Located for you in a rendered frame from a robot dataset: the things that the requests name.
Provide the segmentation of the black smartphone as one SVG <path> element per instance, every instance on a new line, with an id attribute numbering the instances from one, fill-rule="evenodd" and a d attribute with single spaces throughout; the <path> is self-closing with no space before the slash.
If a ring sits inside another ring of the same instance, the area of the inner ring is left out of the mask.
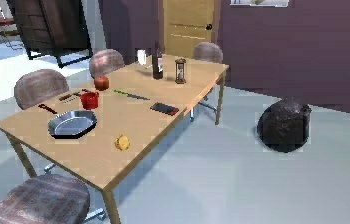
<path id="1" fill-rule="evenodd" d="M 150 109 L 153 111 L 164 113 L 166 115 L 170 115 L 170 116 L 175 115 L 179 111 L 179 109 L 176 107 L 173 107 L 173 106 L 170 106 L 167 104 L 163 104 L 163 103 L 159 103 L 159 102 L 154 103 L 150 107 Z"/>

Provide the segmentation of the wooden hourglass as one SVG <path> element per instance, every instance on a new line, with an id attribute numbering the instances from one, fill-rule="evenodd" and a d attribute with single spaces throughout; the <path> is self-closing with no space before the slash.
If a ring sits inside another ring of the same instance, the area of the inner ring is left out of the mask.
<path id="1" fill-rule="evenodd" d="M 180 58 L 176 60 L 176 79 L 175 82 L 177 84 L 184 84 L 185 80 L 185 63 L 186 60 L 184 58 Z"/>

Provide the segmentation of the light wooden dining table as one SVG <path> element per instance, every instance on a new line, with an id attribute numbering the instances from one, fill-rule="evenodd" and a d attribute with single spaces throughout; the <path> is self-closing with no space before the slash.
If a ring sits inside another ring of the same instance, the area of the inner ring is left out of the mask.
<path id="1" fill-rule="evenodd" d="M 138 64 L 109 73 L 110 88 L 99 94 L 99 106 L 94 110 L 98 124 L 79 139 L 52 138 L 47 124 L 53 115 L 37 106 L 0 120 L 0 130 L 7 135 L 30 176 L 35 171 L 24 147 L 100 191 L 110 223 L 120 224 L 113 189 L 217 82 L 225 81 L 226 65 L 188 58 L 186 82 L 177 84 L 175 60 L 171 55 L 163 57 L 161 80 L 153 79 L 151 71 Z M 150 100 L 130 98 L 114 89 Z M 179 111 L 173 116 L 153 111 L 150 107 L 156 102 Z M 120 135 L 130 141 L 127 150 L 115 147 L 115 139 Z"/>

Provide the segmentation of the dark wine bottle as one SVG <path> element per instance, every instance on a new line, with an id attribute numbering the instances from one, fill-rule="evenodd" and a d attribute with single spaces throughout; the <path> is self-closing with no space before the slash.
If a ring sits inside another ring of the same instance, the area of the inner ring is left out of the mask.
<path id="1" fill-rule="evenodd" d="M 162 53 L 160 51 L 159 42 L 155 42 L 155 50 L 152 54 L 152 69 L 153 69 L 153 78 L 156 80 L 163 78 L 163 66 L 162 66 Z"/>

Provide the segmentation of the yellow round fruit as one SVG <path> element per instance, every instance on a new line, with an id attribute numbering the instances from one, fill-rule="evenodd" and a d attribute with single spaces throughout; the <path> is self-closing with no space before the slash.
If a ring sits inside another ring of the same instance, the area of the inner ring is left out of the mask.
<path id="1" fill-rule="evenodd" d="M 115 139 L 115 147 L 121 151 L 130 147 L 130 141 L 125 135 L 120 135 Z"/>

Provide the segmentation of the brown padded chair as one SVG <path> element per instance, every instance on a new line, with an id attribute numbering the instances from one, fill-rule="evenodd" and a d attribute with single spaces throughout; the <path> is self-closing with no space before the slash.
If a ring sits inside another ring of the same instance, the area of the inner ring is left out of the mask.
<path id="1" fill-rule="evenodd" d="M 66 78 L 53 69 L 39 69 L 23 75 L 14 86 L 17 105 L 26 110 L 69 90 Z"/>
<path id="2" fill-rule="evenodd" d="M 223 51 L 215 43 L 200 42 L 194 47 L 193 58 L 196 60 L 221 64 L 223 62 Z M 212 110 L 214 113 L 217 113 L 217 108 L 207 103 L 208 95 L 211 92 L 212 89 L 210 89 L 209 92 L 203 97 L 200 105 Z"/>
<path id="3" fill-rule="evenodd" d="M 86 184 L 59 174 L 43 174 L 13 188 L 0 201 L 0 224 L 85 224 L 103 221 L 105 211 L 90 212 Z"/>
<path id="4" fill-rule="evenodd" d="M 104 76 L 125 66 L 121 53 L 114 49 L 104 49 L 94 54 L 89 62 L 91 77 Z"/>

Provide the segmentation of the red apple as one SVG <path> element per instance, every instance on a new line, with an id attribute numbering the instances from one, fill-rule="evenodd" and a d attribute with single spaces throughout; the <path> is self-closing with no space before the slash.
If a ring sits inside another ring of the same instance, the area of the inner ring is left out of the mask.
<path id="1" fill-rule="evenodd" d="M 98 76 L 94 79 L 94 86 L 99 91 L 109 88 L 109 79 L 106 76 Z"/>

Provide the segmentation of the red mug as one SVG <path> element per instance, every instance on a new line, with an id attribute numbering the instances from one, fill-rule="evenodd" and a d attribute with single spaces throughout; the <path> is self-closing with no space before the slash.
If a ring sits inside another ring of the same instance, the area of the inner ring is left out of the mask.
<path id="1" fill-rule="evenodd" d="M 84 109 L 92 110 L 98 107 L 99 93 L 87 92 L 80 96 L 81 103 Z"/>

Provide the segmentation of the light wooden door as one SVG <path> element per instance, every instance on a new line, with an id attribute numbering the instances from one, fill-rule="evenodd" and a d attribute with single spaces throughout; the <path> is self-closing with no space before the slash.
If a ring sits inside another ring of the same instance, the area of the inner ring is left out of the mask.
<path id="1" fill-rule="evenodd" d="M 165 53 L 191 58 L 194 47 L 210 42 L 214 0 L 163 0 Z"/>

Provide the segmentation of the grey metal frying pan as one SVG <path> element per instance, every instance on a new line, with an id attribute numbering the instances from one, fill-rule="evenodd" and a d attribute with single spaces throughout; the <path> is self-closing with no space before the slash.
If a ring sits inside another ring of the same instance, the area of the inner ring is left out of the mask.
<path id="1" fill-rule="evenodd" d="M 40 104 L 39 108 L 54 115 L 48 122 L 47 129 L 50 136 L 55 139 L 78 139 L 97 125 L 97 117 L 91 110 L 69 110 L 58 113 L 45 104 Z"/>

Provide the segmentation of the dark brown spatula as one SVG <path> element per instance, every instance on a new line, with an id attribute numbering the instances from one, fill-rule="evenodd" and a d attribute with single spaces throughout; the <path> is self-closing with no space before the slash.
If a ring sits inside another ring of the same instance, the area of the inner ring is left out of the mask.
<path id="1" fill-rule="evenodd" d="M 65 101 L 65 100 L 67 100 L 67 99 L 69 99 L 69 98 L 71 98 L 73 96 L 80 97 L 83 93 L 88 93 L 88 92 L 90 92 L 90 91 L 87 90 L 87 89 L 82 89 L 79 92 L 74 92 L 74 93 L 67 94 L 67 95 L 64 95 L 64 96 L 60 97 L 59 101 L 63 102 L 63 101 Z"/>

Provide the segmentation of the dark wooden shelf cabinet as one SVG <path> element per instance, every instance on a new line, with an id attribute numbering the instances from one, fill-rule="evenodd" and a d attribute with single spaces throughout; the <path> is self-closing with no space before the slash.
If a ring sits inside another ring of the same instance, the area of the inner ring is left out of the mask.
<path id="1" fill-rule="evenodd" d="M 59 68 L 93 56 L 81 0 L 6 0 L 28 58 L 56 58 Z"/>

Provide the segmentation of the framed wall picture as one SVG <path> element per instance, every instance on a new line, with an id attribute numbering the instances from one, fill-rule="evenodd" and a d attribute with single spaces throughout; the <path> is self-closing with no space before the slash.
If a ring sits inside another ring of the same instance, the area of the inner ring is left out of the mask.
<path id="1" fill-rule="evenodd" d="M 231 6 L 288 7 L 289 0 L 230 0 Z"/>

